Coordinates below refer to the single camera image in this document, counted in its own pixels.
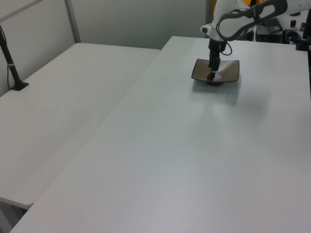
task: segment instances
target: black device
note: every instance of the black device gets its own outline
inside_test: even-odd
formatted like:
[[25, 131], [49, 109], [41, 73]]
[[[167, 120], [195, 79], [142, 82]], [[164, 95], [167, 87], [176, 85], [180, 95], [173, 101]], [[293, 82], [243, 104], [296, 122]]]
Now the black device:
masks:
[[11, 88], [11, 90], [20, 91], [20, 90], [24, 89], [26, 86], [28, 86], [29, 84], [24, 83], [18, 75], [18, 72], [17, 72], [16, 67], [14, 65], [14, 62], [13, 62], [13, 59], [11, 57], [10, 51], [8, 49], [5, 34], [2, 30], [1, 25], [0, 25], [0, 46], [1, 46], [2, 52], [4, 54], [4, 57], [6, 59], [8, 68], [10, 69], [12, 76], [13, 76], [13, 79], [15, 81], [15, 85]]
[[257, 26], [256, 41], [267, 43], [280, 43], [282, 39], [281, 28], [276, 26]]

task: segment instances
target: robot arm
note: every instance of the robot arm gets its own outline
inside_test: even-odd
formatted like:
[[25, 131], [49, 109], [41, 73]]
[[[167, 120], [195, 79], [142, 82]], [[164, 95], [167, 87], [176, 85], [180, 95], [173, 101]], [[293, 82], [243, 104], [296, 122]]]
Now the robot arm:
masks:
[[218, 0], [214, 20], [201, 31], [210, 37], [211, 77], [215, 77], [220, 64], [220, 53], [227, 41], [236, 40], [257, 24], [282, 14], [301, 12], [311, 8], [311, 0], [266, 0], [248, 7], [242, 0]]

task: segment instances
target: equipment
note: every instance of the equipment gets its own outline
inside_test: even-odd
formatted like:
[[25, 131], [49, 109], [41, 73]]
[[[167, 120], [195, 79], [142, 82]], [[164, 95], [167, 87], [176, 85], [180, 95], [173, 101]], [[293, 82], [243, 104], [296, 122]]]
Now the equipment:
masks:
[[11, 57], [10, 51], [8, 49], [8, 45], [7, 45], [7, 42], [6, 42], [5, 34], [4, 34], [1, 26], [0, 26], [0, 46], [1, 46], [1, 49], [3, 51], [3, 54], [4, 54], [6, 62], [7, 62], [8, 86], [9, 86], [9, 69], [10, 69], [10, 71], [12, 73], [12, 76], [14, 78], [14, 81], [15, 81], [15, 85], [12, 88], [9, 87], [9, 89], [10, 90], [15, 90], [15, 91], [20, 91], [20, 90], [24, 89], [26, 86], [28, 86], [29, 84], [28, 83], [24, 83], [19, 78], [19, 75], [18, 75], [18, 72], [16, 70], [15, 64], [14, 64], [13, 59]]
[[[208, 47], [211, 73], [210, 81], [207, 78], [207, 82], [212, 83], [215, 78], [221, 62], [220, 53], [223, 54], [227, 45], [230, 47], [228, 41], [236, 40], [268, 19], [310, 8], [311, 0], [266, 0], [252, 7], [242, 0], [218, 0], [213, 22], [201, 27], [201, 31], [210, 37]], [[230, 50], [226, 55], [231, 55], [231, 47]]]

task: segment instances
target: black cable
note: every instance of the black cable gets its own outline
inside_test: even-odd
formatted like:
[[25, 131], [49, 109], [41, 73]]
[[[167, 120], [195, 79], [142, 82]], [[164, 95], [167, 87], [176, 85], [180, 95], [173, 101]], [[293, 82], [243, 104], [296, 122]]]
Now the black cable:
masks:
[[10, 84], [9, 84], [9, 65], [7, 65], [7, 82], [8, 82], [8, 88], [9, 90], [11, 90]]
[[268, 35], [272, 35], [273, 33], [280, 33], [282, 30], [281, 29], [277, 29], [277, 30], [275, 30], [275, 31], [273, 31], [273, 32], [271, 32], [270, 34], [268, 34]]
[[228, 43], [228, 41], [225, 39], [225, 37], [220, 33], [220, 31], [219, 31], [219, 23], [217, 23], [217, 25], [216, 25], [216, 32], [218, 33], [218, 35], [221, 37], [221, 39], [223, 39], [224, 40], [224, 42], [226, 42], [227, 43], [227, 45], [229, 46], [229, 48], [230, 48], [230, 53], [229, 54], [225, 54], [225, 53], [223, 53], [223, 52], [220, 52], [222, 55], [224, 55], [224, 56], [230, 56], [231, 54], [232, 54], [232, 47], [230, 46], [230, 44]]
[[3, 38], [4, 38], [5, 42], [6, 42], [6, 37], [5, 37], [4, 31], [3, 31], [2, 27], [1, 27], [1, 25], [0, 25], [0, 31], [1, 31], [1, 34], [3, 35]]

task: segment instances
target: cable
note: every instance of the cable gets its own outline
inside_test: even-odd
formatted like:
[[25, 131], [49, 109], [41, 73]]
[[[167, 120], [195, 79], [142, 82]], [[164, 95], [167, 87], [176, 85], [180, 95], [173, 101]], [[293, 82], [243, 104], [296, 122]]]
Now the cable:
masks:
[[1, 34], [3, 35], [3, 38], [4, 38], [5, 42], [6, 42], [6, 37], [5, 37], [4, 31], [3, 31], [2, 27], [1, 27], [1, 25], [0, 25], [0, 31], [1, 31]]
[[220, 33], [220, 31], [219, 31], [219, 23], [217, 23], [217, 25], [216, 25], [216, 32], [218, 33], [218, 35], [221, 37], [221, 39], [223, 39], [224, 40], [224, 42], [226, 42], [227, 43], [227, 45], [229, 46], [229, 48], [230, 48], [230, 53], [229, 54], [225, 54], [225, 53], [223, 53], [223, 52], [220, 52], [222, 55], [224, 55], [224, 56], [230, 56], [231, 54], [232, 54], [232, 47], [231, 47], [231, 45], [228, 43], [228, 41], [225, 39], [225, 37]]
[[9, 65], [7, 65], [7, 82], [8, 82], [8, 88], [9, 90], [11, 90], [10, 84], [9, 84]]

